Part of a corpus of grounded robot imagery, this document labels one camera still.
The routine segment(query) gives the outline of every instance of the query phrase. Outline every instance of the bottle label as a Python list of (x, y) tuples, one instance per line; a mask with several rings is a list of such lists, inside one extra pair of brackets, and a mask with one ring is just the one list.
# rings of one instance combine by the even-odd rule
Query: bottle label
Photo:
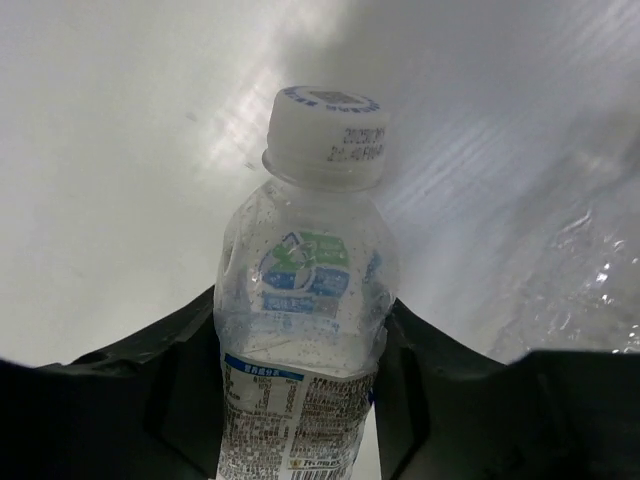
[(222, 354), (222, 480), (344, 480), (351, 475), (376, 372), (331, 377)]
[(347, 291), (349, 254), (341, 238), (290, 232), (258, 267), (265, 286), (262, 309), (334, 318)]

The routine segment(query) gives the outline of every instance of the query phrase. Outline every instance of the white backdrop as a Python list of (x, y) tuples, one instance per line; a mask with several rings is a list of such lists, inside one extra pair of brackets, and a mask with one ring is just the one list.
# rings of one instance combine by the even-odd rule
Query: white backdrop
[(71, 361), (212, 284), (290, 84), (393, 113), (374, 196), (400, 296), (486, 351), (541, 230), (514, 215), (594, 125), (635, 118), (638, 52), (634, 0), (4, 0), (0, 355)]

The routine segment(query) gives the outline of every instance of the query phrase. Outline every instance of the clear plastic bottle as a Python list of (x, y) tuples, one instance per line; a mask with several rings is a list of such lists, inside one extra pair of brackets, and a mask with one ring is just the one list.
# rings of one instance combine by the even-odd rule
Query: clear plastic bottle
[(362, 95), (276, 96), (274, 178), (229, 223), (215, 290), (224, 480), (351, 476), (398, 286), (392, 235), (363, 192), (382, 174), (387, 123)]

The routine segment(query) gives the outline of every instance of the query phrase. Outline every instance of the white bottle cap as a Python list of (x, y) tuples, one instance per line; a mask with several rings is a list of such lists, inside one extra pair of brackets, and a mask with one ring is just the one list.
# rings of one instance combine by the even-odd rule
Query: white bottle cap
[(384, 169), (389, 115), (363, 95), (322, 87), (289, 87), (276, 95), (262, 162), (303, 188), (357, 191)]

